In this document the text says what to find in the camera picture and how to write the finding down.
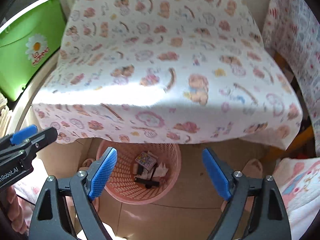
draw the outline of perforated basket wall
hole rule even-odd
[[[181,169],[181,153],[178,144],[133,144],[115,143],[103,140],[100,143],[97,159],[109,147],[118,152],[118,160],[105,190],[115,199],[127,204],[149,204],[166,195],[177,181]],[[134,182],[132,174],[135,158],[142,151],[150,151],[169,168],[166,182],[159,188],[146,189],[144,185]]]

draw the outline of finger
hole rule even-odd
[[[16,196],[16,191],[13,186],[7,188],[7,201],[12,204],[14,197]]]
[[[10,221],[14,221],[19,216],[19,210],[20,206],[18,202],[18,197],[16,195],[8,210],[8,218],[10,219]]]
[[[23,234],[23,233],[25,233],[25,231],[27,231],[27,224],[26,224],[26,221],[23,220],[23,224],[22,224],[22,227],[19,230],[19,233]]]
[[[19,206],[19,215],[18,217],[12,221],[11,226],[14,231],[19,232],[22,225],[23,225],[23,213],[22,213],[22,208]]]

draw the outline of blue gripper pad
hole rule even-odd
[[[20,130],[19,132],[14,133],[11,138],[10,142],[12,145],[18,145],[23,142],[23,140],[35,135],[38,132],[37,126],[34,124]]]
[[[231,198],[228,180],[207,149],[202,151],[202,162],[219,196],[228,201]]]
[[[112,148],[111,151],[108,153],[109,149],[107,149],[101,158],[98,161],[95,161],[91,165],[95,164],[96,162],[102,161],[101,166],[98,168],[97,172],[91,179],[91,188],[88,194],[91,200],[94,200],[96,197],[99,197],[108,181],[111,172],[113,171],[116,162],[117,162],[117,150]]]

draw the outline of metal screw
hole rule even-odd
[[[235,175],[237,178],[240,178],[240,177],[242,177],[242,172],[241,171],[235,171],[233,173],[233,175]]]
[[[78,171],[77,176],[78,177],[83,177],[87,172],[86,171]]]
[[[267,176],[266,176],[266,179],[267,179],[268,181],[273,181],[273,177],[272,177],[271,175],[267,175]]]
[[[53,181],[54,180],[54,176],[49,176],[49,177],[47,177],[47,181]]]

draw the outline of green bucket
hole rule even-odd
[[[0,90],[15,101],[60,47],[66,26],[60,0],[39,0],[0,27]]]

